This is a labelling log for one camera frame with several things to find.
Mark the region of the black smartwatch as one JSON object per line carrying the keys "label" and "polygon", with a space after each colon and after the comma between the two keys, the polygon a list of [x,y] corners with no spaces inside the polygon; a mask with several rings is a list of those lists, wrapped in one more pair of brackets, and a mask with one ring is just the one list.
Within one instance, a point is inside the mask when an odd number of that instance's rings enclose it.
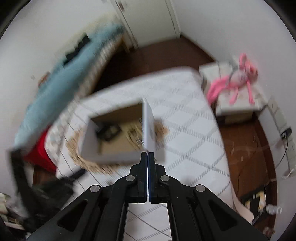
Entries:
{"label": "black smartwatch", "polygon": [[99,140],[106,142],[111,141],[121,132],[121,128],[118,124],[113,123],[100,123],[96,129],[96,137]]}

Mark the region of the red bed sheet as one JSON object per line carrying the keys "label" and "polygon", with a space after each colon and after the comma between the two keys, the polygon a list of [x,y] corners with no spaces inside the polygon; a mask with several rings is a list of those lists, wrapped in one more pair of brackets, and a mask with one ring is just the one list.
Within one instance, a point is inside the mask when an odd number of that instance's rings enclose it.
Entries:
{"label": "red bed sheet", "polygon": [[49,128],[42,133],[39,140],[36,142],[33,149],[24,156],[24,160],[33,165],[37,165],[51,174],[56,174],[56,165],[51,161],[45,150],[45,140]]}

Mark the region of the patterned white tablecloth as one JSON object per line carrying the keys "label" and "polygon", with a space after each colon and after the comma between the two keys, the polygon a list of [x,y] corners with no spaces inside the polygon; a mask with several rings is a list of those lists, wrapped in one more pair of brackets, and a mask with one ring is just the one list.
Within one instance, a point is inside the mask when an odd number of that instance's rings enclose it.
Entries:
{"label": "patterned white tablecloth", "polygon": [[203,184],[233,206],[224,144],[204,97],[202,81],[195,69],[179,67],[142,75],[83,99],[74,99],[45,140],[45,150],[57,166],[57,176],[76,168],[73,152],[89,116],[144,98],[158,123],[156,162],[182,184]]}

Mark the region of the white cardboard box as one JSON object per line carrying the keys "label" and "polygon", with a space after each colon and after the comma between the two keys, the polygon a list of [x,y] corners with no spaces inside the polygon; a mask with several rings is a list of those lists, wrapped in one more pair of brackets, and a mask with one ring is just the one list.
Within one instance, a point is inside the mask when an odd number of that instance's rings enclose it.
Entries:
{"label": "white cardboard box", "polygon": [[[121,132],[109,142],[99,140],[95,131],[100,123],[118,124]],[[142,152],[154,152],[167,132],[147,100],[138,98],[90,116],[79,134],[76,154],[98,165],[135,163]]]}

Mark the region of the teal blue duvet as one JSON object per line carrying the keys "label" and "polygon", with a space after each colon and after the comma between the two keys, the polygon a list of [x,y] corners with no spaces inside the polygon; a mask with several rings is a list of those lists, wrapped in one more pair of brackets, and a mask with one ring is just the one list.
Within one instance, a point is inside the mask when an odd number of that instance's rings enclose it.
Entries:
{"label": "teal blue duvet", "polygon": [[32,149],[43,131],[51,125],[74,99],[82,81],[104,46],[124,33],[121,24],[108,24],[88,36],[88,42],[71,60],[62,59],[41,84],[35,99],[28,105],[16,132],[14,147]]}

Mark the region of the white bedside stand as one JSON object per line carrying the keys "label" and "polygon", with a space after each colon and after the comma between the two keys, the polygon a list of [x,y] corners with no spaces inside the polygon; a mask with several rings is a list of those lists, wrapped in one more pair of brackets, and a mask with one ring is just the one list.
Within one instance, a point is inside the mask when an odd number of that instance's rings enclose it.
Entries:
{"label": "white bedside stand", "polygon": [[[238,68],[238,59],[234,58],[229,61],[212,62],[199,66],[199,73],[203,77],[204,93],[207,93],[211,83],[221,77],[231,74]],[[229,101],[234,96],[234,90],[224,90],[218,96],[218,99],[212,104],[213,111],[217,117],[226,117],[236,115],[239,118],[251,116],[254,112],[261,111],[267,104],[267,99],[257,82],[251,85],[254,104],[249,103],[247,86],[238,90],[238,96],[234,104]]]}

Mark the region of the white bottle on floor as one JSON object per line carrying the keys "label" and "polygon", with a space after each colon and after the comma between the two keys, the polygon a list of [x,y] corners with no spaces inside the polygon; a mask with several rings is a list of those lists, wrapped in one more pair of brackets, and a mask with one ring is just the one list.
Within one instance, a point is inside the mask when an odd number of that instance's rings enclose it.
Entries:
{"label": "white bottle on floor", "polygon": [[268,204],[266,207],[266,213],[269,215],[276,215],[276,214],[281,214],[282,213],[282,207]]}

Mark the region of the white power strip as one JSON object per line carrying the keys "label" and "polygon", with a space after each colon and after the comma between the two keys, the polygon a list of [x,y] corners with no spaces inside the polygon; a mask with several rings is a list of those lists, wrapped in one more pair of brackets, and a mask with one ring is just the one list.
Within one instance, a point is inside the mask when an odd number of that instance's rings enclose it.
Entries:
{"label": "white power strip", "polygon": [[269,98],[267,107],[285,146],[285,157],[288,165],[287,176],[295,175],[295,141],[292,127],[288,125],[286,117],[273,96]]}

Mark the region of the pink plush toy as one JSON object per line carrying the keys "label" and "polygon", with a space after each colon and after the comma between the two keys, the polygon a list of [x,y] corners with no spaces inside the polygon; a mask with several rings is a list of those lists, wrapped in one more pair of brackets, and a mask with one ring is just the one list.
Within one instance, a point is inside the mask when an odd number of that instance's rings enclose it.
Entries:
{"label": "pink plush toy", "polygon": [[248,59],[245,53],[239,56],[238,68],[233,70],[231,74],[218,78],[211,82],[210,88],[207,92],[207,101],[209,104],[213,104],[219,97],[219,95],[226,90],[233,90],[234,95],[229,100],[229,104],[233,105],[238,97],[238,92],[241,88],[247,87],[249,103],[254,105],[254,99],[252,94],[251,85],[258,78],[258,69]]}

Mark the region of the black clothing on bed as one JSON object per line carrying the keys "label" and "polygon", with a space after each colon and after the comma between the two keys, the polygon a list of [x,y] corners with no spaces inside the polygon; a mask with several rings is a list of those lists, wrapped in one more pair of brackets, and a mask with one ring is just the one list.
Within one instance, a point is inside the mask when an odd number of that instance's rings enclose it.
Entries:
{"label": "black clothing on bed", "polygon": [[87,45],[90,42],[90,39],[87,34],[84,34],[82,39],[77,42],[77,45],[74,47],[73,50],[68,51],[65,54],[65,60],[63,62],[63,66],[66,66],[68,63],[70,63],[74,58],[76,58],[79,54],[79,52],[84,48],[85,45]]}

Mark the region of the white door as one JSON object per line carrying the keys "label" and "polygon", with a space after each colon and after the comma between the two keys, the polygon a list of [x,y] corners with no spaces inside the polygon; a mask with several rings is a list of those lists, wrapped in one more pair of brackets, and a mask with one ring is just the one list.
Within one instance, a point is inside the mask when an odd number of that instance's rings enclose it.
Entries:
{"label": "white door", "polygon": [[135,0],[111,3],[135,49],[180,37],[171,1]]}

